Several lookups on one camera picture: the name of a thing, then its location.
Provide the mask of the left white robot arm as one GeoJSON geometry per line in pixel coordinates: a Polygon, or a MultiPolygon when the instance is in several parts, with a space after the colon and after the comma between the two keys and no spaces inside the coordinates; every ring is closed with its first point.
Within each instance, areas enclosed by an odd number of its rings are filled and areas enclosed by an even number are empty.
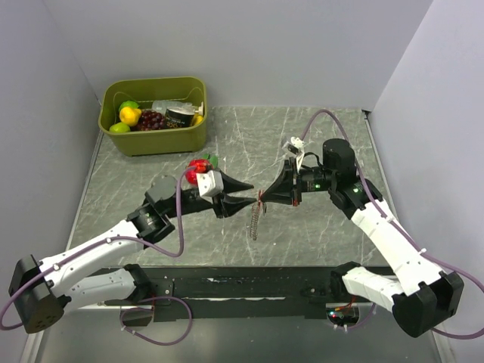
{"type": "Polygon", "coordinates": [[[149,277],[139,265],[99,275],[107,263],[151,248],[165,256],[180,257],[185,250],[182,217],[211,209],[219,219],[228,218],[256,202],[238,197],[253,188],[218,169],[196,174],[197,185],[182,189],[182,180],[171,175],[156,178],[143,203],[103,234],[55,256],[17,261],[2,308],[13,306],[19,327],[28,334],[43,331],[65,313],[106,300],[144,302],[152,291],[149,277]]]}

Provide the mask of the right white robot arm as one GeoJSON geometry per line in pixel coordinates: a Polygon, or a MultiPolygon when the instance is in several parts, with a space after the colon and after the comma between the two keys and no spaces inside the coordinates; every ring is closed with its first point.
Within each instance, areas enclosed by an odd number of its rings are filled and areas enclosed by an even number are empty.
{"type": "Polygon", "coordinates": [[[392,313],[411,337],[419,337],[453,316],[464,282],[426,259],[404,236],[383,195],[363,175],[350,143],[323,143],[318,165],[305,167],[304,142],[292,137],[281,145],[291,155],[275,182],[262,193],[263,203],[299,206],[304,193],[326,191],[333,205],[371,240],[395,279],[347,262],[330,273],[330,292],[339,301],[360,296],[392,313]]]}

